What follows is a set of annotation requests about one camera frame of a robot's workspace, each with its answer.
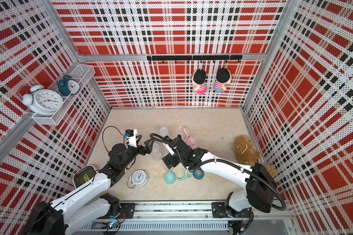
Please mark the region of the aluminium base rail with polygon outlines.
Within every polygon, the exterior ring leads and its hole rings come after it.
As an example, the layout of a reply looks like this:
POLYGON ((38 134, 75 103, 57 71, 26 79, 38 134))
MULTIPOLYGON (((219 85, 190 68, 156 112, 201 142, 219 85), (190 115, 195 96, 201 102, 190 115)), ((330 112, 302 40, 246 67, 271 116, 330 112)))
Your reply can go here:
POLYGON ((82 220, 77 232, 223 231, 239 234, 298 234, 290 210, 257 209, 227 212, 223 200, 213 201, 123 201, 119 211, 96 219, 82 220))

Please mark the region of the mint green bottle cap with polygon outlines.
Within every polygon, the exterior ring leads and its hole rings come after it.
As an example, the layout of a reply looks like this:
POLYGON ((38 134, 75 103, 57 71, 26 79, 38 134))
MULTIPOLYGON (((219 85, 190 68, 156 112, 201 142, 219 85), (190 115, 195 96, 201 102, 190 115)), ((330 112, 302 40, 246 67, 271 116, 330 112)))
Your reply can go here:
POLYGON ((164 175, 164 181, 167 185, 172 185, 176 181, 176 176, 172 171, 168 171, 164 175))

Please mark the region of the brown plush toy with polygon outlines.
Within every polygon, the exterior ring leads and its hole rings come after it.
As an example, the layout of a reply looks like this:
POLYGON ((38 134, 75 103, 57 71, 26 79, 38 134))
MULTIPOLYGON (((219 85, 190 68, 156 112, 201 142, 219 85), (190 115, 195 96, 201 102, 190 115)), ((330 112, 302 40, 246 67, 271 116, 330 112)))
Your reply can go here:
POLYGON ((254 166, 259 163, 261 154, 254 149, 254 143, 248 136, 236 137, 234 147, 239 164, 254 166))

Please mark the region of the small white alarm clock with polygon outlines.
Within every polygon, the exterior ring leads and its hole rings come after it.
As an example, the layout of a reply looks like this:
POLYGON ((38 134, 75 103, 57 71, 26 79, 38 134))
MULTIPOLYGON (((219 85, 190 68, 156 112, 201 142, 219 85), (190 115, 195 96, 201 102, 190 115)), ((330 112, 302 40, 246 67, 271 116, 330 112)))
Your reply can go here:
POLYGON ((135 187, 143 187, 148 183, 149 176, 144 170, 135 171, 127 181, 127 187, 134 189, 135 187))

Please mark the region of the black hook rail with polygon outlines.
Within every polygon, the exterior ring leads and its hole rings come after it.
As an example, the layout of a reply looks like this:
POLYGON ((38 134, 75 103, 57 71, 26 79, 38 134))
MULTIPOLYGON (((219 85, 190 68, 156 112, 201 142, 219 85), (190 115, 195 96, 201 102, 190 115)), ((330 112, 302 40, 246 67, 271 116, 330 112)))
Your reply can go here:
POLYGON ((164 63, 165 61, 203 61, 203 60, 211 60, 211 61, 240 61, 243 59, 243 55, 153 55, 147 56, 148 61, 160 61, 164 63))

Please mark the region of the clear baby bottle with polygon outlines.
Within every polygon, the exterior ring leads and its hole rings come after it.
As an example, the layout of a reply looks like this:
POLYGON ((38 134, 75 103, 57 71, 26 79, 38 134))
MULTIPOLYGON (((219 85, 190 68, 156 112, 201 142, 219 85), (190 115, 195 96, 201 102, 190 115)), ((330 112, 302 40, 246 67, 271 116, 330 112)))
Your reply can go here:
POLYGON ((162 137, 166 137, 169 135, 169 130, 167 127, 161 127, 159 133, 162 137))
POLYGON ((150 153, 150 156, 155 161, 162 159, 163 153, 160 146, 157 143, 153 143, 152 152, 150 153))

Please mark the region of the mint green bottle handle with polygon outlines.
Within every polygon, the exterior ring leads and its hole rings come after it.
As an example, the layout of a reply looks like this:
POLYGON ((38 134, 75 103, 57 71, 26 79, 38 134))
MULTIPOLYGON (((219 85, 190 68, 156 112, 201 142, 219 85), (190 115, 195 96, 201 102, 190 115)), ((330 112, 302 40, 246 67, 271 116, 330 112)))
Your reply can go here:
POLYGON ((193 176, 193 173, 192 172, 190 172, 188 169, 186 169, 185 170, 185 173, 184 173, 184 176, 183 177, 176 177, 176 179, 178 180, 178 181, 183 181, 183 180, 186 180, 186 179, 188 179, 188 178, 191 178, 193 176))

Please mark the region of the pink bottle cap far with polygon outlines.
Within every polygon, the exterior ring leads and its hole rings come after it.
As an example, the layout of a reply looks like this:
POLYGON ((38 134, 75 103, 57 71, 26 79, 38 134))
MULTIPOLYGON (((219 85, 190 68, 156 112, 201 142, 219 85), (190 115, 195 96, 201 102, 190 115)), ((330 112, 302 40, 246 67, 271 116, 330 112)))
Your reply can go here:
POLYGON ((196 145, 196 139, 193 138, 193 137, 187 138, 185 142, 186 142, 186 144, 187 144, 189 147, 191 147, 192 149, 195 149, 195 148, 197 147, 197 145, 196 145))

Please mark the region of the large white alarm clock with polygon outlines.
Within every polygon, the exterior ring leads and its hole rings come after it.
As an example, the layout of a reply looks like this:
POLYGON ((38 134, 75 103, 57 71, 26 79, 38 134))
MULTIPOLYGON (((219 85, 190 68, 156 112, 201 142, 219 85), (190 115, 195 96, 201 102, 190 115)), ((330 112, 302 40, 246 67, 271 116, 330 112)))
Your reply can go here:
POLYGON ((63 105, 63 98, 56 91, 45 89, 38 84, 30 87, 30 93, 21 95, 22 104, 33 113, 43 116, 52 116, 63 105))

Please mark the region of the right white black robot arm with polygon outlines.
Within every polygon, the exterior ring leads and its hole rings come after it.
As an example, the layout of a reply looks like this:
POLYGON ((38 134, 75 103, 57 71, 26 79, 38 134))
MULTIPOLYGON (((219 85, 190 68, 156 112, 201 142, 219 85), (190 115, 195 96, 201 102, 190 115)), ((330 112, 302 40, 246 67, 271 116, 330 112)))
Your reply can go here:
POLYGON ((168 169, 182 164, 189 172, 208 172, 238 184, 242 190, 229 193, 224 208, 226 214, 236 217, 245 209, 256 209, 269 213, 271 209, 285 211, 286 203, 278 193, 276 183, 265 166, 241 165, 219 158, 202 148, 192 149, 180 136, 170 139, 162 137, 168 154, 162 161, 168 169))

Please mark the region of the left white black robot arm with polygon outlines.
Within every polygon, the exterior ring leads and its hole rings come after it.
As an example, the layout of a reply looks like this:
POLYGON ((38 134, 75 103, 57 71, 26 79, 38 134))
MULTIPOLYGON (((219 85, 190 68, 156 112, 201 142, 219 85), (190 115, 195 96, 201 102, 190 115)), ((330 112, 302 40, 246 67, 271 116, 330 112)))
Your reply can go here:
POLYGON ((87 223, 119 212, 119 199, 110 195, 108 189, 118 183, 126 168, 138 155, 152 152, 154 140, 140 145, 139 136, 124 136, 124 143, 116 144, 109 151, 109 161, 75 190, 50 203, 37 204, 25 225, 24 235, 71 235, 87 223))

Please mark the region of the plush doll pink pants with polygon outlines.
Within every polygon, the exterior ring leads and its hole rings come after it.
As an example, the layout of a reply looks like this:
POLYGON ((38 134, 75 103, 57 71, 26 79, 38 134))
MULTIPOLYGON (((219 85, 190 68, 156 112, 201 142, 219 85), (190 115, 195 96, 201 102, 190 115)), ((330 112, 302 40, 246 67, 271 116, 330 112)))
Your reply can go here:
POLYGON ((203 95, 207 91, 206 76, 206 72, 202 69, 197 69, 193 72, 192 83, 194 91, 199 95, 203 95))

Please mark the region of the plush doll blue pants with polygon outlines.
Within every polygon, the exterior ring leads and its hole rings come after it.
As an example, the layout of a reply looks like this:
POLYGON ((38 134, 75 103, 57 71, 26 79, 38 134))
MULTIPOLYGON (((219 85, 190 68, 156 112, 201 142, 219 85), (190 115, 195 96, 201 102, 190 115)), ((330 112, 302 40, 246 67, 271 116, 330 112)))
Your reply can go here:
POLYGON ((226 85, 231 83, 232 75, 227 68, 220 68, 216 74, 216 81, 214 83, 214 91, 223 93, 227 91, 226 85))

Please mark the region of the teal alarm clock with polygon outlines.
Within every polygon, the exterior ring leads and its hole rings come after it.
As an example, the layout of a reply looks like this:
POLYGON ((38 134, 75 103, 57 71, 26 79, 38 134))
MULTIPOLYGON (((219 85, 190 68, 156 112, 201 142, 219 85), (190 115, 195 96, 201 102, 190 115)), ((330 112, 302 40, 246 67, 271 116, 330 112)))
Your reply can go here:
POLYGON ((57 81, 60 93, 64 96, 76 95, 80 91, 80 84, 73 80, 71 76, 64 75, 57 81))

